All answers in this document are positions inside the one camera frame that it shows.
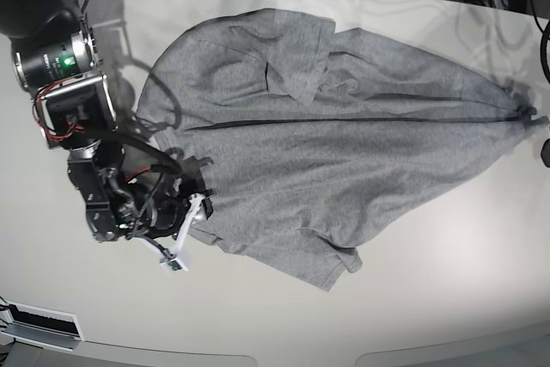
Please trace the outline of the black robot arm image-left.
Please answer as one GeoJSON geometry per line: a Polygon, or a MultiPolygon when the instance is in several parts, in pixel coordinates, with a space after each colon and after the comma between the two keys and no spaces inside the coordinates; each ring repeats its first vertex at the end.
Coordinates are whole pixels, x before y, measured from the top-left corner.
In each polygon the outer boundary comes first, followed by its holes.
{"type": "Polygon", "coordinates": [[[48,146],[69,154],[98,242],[177,237],[211,216],[208,195],[173,157],[119,130],[85,3],[1,0],[1,32],[48,146]]]}

